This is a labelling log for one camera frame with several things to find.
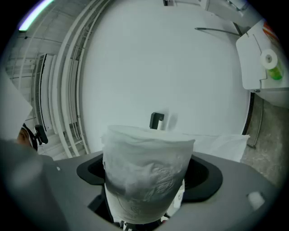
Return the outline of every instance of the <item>ventilation grille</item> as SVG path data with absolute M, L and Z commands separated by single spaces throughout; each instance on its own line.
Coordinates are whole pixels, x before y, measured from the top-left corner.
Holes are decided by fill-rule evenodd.
M 44 127 L 44 124 L 42 121 L 40 93 L 41 93 L 42 71 L 44 67 L 45 57 L 46 57 L 46 54 L 40 55 L 36 73 L 35 73 L 35 106 L 36 106 L 35 110 L 36 110 L 37 120 L 39 124 L 42 125 L 43 127 Z

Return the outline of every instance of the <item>fluorescent light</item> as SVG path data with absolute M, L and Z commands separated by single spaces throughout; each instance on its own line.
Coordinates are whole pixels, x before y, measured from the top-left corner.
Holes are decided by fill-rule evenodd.
M 23 24 L 20 26 L 20 31 L 27 31 L 30 25 L 33 23 L 34 19 L 47 7 L 53 0 L 44 0 L 40 3 L 31 14 L 25 19 Z

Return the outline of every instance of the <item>person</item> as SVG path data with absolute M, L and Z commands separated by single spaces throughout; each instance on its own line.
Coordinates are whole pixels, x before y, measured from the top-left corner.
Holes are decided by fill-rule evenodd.
M 32 131 L 25 124 L 23 124 L 21 130 L 19 131 L 16 143 L 34 148 L 37 151 L 36 138 Z

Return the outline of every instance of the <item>gray floor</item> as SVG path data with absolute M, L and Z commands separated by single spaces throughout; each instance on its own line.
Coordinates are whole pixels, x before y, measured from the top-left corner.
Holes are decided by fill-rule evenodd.
M 253 144 L 259 125 L 261 98 L 255 95 L 252 119 L 247 134 Z M 256 149 L 246 147 L 241 162 L 246 163 L 269 181 L 281 187 L 289 164 L 289 110 L 264 101 L 263 122 Z

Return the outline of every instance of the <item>concrete floor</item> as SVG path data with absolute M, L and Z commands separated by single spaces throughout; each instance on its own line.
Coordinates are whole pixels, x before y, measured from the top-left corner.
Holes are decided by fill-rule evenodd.
M 253 145 L 260 121 L 262 99 L 255 95 L 247 134 Z M 259 171 L 277 187 L 282 187 L 289 165 L 289 110 L 264 101 L 263 122 L 256 149 L 246 147 L 241 162 Z

